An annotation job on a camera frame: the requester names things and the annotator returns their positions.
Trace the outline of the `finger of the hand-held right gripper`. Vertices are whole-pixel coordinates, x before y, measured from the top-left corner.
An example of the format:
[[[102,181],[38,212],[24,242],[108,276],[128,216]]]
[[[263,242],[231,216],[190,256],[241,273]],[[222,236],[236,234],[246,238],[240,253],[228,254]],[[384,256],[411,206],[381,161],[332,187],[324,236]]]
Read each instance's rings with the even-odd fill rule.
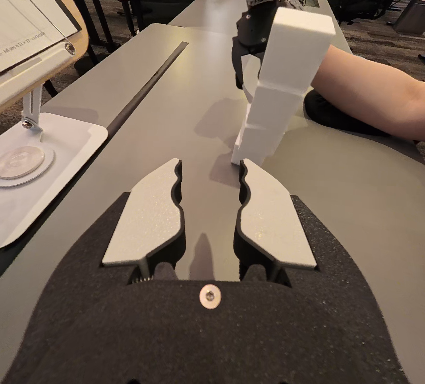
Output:
[[[261,59],[253,55],[244,55],[241,57],[242,63],[242,90],[251,103],[258,85],[258,76],[261,70]]]

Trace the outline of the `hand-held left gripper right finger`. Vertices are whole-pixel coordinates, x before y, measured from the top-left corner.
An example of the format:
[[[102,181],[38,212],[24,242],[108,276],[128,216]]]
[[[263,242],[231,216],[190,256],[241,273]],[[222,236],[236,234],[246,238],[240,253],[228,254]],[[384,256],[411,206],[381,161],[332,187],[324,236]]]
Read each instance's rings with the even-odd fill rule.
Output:
[[[315,270],[317,262],[289,191],[249,159],[240,161],[240,208],[234,253],[240,279],[252,265],[265,268],[268,281],[286,269]]]

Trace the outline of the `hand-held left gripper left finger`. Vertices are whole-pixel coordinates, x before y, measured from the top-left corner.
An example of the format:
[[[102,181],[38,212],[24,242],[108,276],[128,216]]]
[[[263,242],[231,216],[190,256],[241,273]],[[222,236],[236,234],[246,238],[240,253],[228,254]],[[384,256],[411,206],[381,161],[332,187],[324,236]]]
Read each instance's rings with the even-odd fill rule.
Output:
[[[137,266],[151,278],[160,263],[173,269],[185,253],[182,161],[173,158],[130,191],[102,259],[104,267]]]

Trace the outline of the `white foam cube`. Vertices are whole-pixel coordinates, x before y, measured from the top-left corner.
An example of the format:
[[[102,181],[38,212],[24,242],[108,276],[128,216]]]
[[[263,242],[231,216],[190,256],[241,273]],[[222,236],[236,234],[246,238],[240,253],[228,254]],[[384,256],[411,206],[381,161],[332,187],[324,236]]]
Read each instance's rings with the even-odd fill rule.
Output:
[[[267,129],[246,123],[241,127],[240,148],[242,152],[262,153],[267,158],[274,154],[284,134],[279,128]]]
[[[253,163],[257,164],[258,166],[261,166],[266,158],[266,156],[262,153],[256,153],[256,152],[242,152],[240,148],[240,135],[238,135],[233,152],[231,157],[231,163],[235,165],[240,165],[240,161],[244,159],[249,159]]]
[[[258,84],[246,123],[248,126],[284,132],[303,99],[303,94],[293,94]]]
[[[258,84],[303,94],[324,59],[335,27],[328,15],[279,7],[269,34]]]

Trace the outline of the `person's right forearm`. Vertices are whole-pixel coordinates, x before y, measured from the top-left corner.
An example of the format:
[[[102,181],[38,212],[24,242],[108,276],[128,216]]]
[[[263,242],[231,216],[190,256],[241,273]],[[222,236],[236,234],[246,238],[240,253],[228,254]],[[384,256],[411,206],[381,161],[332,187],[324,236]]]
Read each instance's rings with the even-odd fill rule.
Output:
[[[337,109],[380,131],[425,140],[425,83],[399,69],[331,45],[311,86]]]

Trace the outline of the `black wrist rest pad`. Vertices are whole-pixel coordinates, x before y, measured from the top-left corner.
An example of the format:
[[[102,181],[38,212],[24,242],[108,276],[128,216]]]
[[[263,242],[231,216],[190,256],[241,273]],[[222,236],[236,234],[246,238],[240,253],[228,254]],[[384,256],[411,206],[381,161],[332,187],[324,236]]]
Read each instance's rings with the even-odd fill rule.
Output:
[[[305,95],[304,110],[311,121],[322,126],[366,136],[390,137],[388,133],[370,126],[367,123],[353,118],[337,109],[323,98],[315,89],[312,89]]]

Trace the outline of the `wooden board document stand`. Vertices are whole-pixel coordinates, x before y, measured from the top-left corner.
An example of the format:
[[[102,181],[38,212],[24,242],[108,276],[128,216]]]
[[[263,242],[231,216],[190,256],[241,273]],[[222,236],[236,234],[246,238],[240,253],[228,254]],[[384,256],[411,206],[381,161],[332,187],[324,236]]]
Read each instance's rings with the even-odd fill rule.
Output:
[[[23,100],[1,134],[1,249],[11,248],[107,139],[97,124],[41,112],[43,85],[86,52],[73,0],[1,0],[1,110]]]

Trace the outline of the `printed instruction sheet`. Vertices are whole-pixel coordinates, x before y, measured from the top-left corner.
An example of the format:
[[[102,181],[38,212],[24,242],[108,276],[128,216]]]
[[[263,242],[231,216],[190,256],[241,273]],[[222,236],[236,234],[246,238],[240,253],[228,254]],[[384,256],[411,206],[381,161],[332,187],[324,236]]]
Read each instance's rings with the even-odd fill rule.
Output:
[[[81,31],[62,0],[0,0],[0,71]]]

